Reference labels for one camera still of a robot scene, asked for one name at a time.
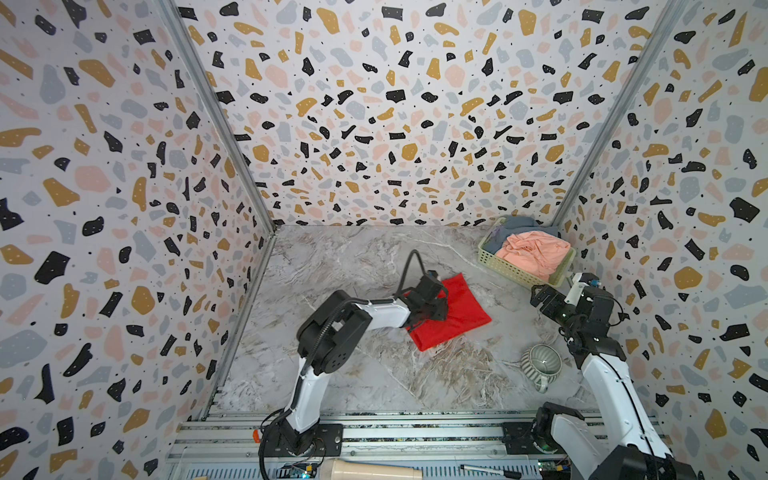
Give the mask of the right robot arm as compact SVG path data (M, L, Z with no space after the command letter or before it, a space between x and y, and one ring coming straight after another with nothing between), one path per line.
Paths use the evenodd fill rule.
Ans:
M647 415L630 377L626 354L609 336L618 302L589 274L568 293L541 284L531 305L559 325L570 354L597 400L606 429L602 443L575 409L545 403L531 435L542 450L567 456L573 479L694 479L694 469L672 454Z

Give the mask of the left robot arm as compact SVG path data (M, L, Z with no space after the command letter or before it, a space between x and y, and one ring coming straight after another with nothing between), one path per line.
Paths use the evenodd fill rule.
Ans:
M278 438L292 454L305 452L317 436L320 407L331 374L351 357L365 333L413 330L447 318L448 290L434 271L418 285L382 299L360 299L337 290L297 332L299 368L291 399L278 415Z

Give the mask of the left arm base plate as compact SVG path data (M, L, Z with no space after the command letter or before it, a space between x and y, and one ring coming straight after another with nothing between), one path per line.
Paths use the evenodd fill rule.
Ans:
M261 449L266 458L339 457L343 430L342 424L316 423L299 433L287 421L282 421L264 438Z

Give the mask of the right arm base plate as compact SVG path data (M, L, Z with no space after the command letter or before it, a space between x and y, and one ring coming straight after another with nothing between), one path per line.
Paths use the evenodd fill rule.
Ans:
M506 452L512 454L564 454L565 450L559 445L547 426L541 426L536 420L528 422L504 422L502 428L502 443Z

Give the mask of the red t shirt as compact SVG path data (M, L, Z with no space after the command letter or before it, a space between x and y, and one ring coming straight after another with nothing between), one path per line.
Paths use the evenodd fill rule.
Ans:
M443 285L448 293L440 293L438 298L447 300L446 319L426 320L409 332L421 352L492 322L492 318L481 307L462 274L446 279Z

